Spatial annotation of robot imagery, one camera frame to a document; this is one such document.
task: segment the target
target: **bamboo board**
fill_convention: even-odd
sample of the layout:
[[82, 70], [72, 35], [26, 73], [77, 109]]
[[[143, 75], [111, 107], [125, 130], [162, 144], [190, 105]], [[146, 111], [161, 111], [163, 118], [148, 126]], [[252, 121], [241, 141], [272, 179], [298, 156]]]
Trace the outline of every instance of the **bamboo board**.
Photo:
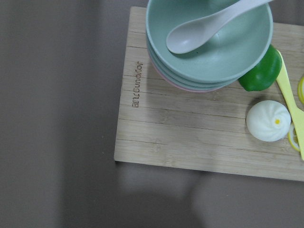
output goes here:
[[[246, 115], [257, 102], [286, 106], [278, 85], [246, 92], [236, 81], [204, 94], [171, 86], [149, 60], [145, 11], [131, 8], [114, 159], [304, 181], [304, 162], [287, 138], [262, 142], [246, 128]], [[284, 57], [296, 103], [303, 109], [296, 88], [304, 73], [304, 27], [275, 23], [272, 44]], [[136, 69], [141, 70], [139, 88]], [[139, 90], [138, 105], [133, 104], [134, 89]]]

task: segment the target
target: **spoon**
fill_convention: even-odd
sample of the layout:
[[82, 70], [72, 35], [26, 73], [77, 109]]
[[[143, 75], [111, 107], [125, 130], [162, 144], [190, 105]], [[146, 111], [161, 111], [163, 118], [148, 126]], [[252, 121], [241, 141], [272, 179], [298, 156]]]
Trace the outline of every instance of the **spoon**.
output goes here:
[[294, 123], [294, 128], [296, 131], [296, 135], [298, 138], [300, 153], [302, 160], [304, 160], [304, 112], [296, 106], [294, 95], [290, 86], [286, 66], [283, 60], [281, 53], [279, 52], [282, 58], [282, 68], [281, 71], [276, 78], [276, 82], [278, 83], [283, 97], [286, 101], [289, 113]]
[[167, 36], [167, 48], [175, 54], [197, 49], [235, 17], [272, 0], [240, 0], [214, 14], [185, 22]]

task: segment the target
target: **stacked bowls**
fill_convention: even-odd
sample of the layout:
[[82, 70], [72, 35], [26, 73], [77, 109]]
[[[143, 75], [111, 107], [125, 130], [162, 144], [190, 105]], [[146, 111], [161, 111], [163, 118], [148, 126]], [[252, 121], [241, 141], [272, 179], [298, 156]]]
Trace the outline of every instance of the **stacked bowls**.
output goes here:
[[191, 92], [209, 92], [238, 80], [266, 53], [273, 34], [268, 4], [233, 19], [198, 49], [171, 53], [169, 32], [181, 23], [220, 11], [237, 0], [150, 0], [146, 14], [147, 48], [158, 73]]

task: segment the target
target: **yellow handle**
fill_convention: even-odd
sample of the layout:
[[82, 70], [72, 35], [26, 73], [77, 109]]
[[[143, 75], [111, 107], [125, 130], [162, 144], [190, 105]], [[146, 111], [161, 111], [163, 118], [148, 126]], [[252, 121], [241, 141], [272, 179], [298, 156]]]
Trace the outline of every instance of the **yellow handle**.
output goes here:
[[282, 94], [288, 106], [289, 113], [294, 122], [294, 128], [299, 141], [301, 157], [302, 160], [304, 160], [304, 112], [296, 106], [286, 66], [280, 52], [279, 54], [282, 58], [282, 68], [278, 77], [276, 78], [276, 82], [282, 91]]

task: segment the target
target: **gray surface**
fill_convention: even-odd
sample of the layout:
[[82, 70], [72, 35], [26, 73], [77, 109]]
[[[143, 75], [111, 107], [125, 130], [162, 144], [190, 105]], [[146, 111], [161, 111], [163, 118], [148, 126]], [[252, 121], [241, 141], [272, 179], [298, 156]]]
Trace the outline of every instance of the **gray surface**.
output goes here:
[[[0, 2], [0, 227], [304, 227], [303, 182], [114, 162], [129, 9], [146, 4]], [[304, 25], [304, 1], [271, 7]]]

